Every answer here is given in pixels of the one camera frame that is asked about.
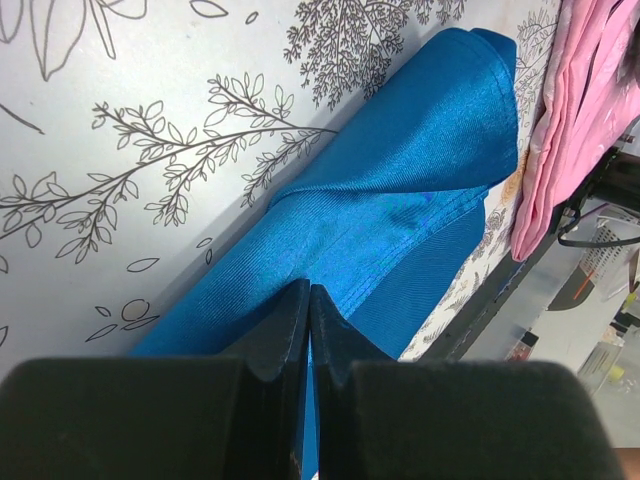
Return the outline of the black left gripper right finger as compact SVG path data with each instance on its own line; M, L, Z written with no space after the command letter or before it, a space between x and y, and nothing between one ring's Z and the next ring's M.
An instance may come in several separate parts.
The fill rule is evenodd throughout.
M397 362L313 286L323 479L620 479L578 379L545 362Z

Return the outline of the blue satin napkin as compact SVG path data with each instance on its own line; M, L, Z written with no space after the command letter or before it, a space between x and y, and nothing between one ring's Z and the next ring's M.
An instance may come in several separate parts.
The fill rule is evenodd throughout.
M516 168L515 42L436 34L135 347L185 451L164 479L415 478L400 354Z

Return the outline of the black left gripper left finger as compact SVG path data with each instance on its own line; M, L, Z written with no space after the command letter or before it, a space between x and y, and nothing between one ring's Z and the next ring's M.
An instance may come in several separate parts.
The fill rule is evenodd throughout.
M5 479L297 479L310 285L214 356L38 359L1 385Z

